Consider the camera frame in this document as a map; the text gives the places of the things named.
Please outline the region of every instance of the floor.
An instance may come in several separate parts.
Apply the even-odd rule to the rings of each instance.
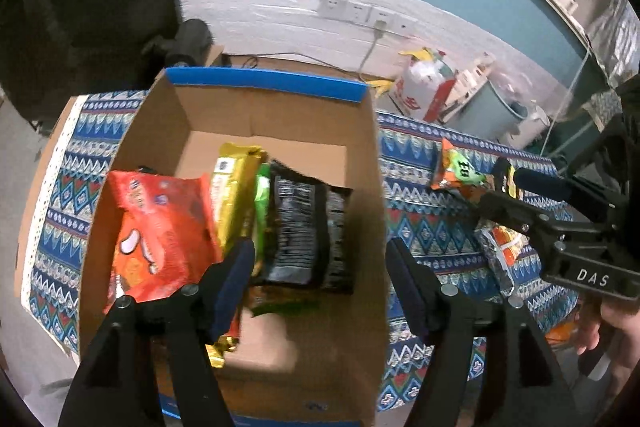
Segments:
[[[11,103],[0,105],[0,345],[15,388],[44,426],[54,427],[58,423],[67,380],[73,377],[76,366],[21,307],[13,290],[18,229],[45,143],[46,139],[33,131]],[[572,349],[563,353],[559,360],[566,379],[574,387],[578,408],[593,417],[606,386],[606,377],[600,382],[577,379],[577,359]],[[405,406],[380,413],[376,426],[399,427],[409,411],[410,406]]]

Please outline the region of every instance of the gold wrapper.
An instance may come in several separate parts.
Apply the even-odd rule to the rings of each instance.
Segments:
[[[255,177],[266,160],[259,146],[223,143],[209,185],[214,221],[223,254],[238,237],[251,237]]]

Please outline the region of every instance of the cardboard box on shelf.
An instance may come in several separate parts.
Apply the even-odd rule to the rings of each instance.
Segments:
[[[345,225],[353,294],[327,294],[317,310],[293,317],[244,314],[238,350],[216,372],[234,414],[373,422],[388,338],[373,117],[367,86],[359,82],[236,68],[170,68],[159,75],[120,142],[113,170],[145,165],[193,178],[211,172],[220,144],[232,141],[259,144],[299,172],[353,189]],[[82,265],[81,358],[104,317],[121,219],[105,188]],[[173,396],[166,366],[160,362],[157,372],[161,393]]]

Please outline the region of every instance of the electrical socket panel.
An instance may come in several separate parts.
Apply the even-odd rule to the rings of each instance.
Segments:
[[[320,0],[318,15],[325,19],[344,20],[344,10],[347,0]]]
[[[403,37],[411,37],[415,32],[417,23],[418,20],[413,17],[396,13],[391,19],[391,24],[386,27],[386,31]]]
[[[347,0],[344,8],[344,20],[354,24],[365,25],[371,12],[371,4],[364,4],[354,0]]]
[[[367,18],[366,25],[369,26],[370,28],[373,28],[376,22],[378,21],[385,22],[386,30],[388,31],[389,27],[391,26],[391,21],[393,20],[394,15],[396,15],[396,13],[391,10],[388,10],[386,8],[381,8],[380,6],[373,6],[371,8],[371,12],[369,13],[369,17]]]

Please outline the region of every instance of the screw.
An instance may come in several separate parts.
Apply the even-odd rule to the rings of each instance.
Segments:
[[[447,297],[458,295],[458,287],[454,284],[443,284],[442,286],[440,286],[440,291]]]
[[[517,310],[519,310],[520,308],[522,308],[524,306],[524,301],[522,300],[522,298],[516,294],[511,295],[508,299],[507,302],[511,305],[512,308],[516,308]]]
[[[116,306],[123,310],[124,308],[128,308],[132,302],[133,297],[131,295],[123,295],[116,300]]]
[[[198,290],[200,288],[198,288],[197,284],[194,284],[192,282],[185,284],[182,288],[180,288],[180,293],[182,295],[186,295],[188,297],[190,297],[191,295],[196,295],[196,293],[198,293]]]

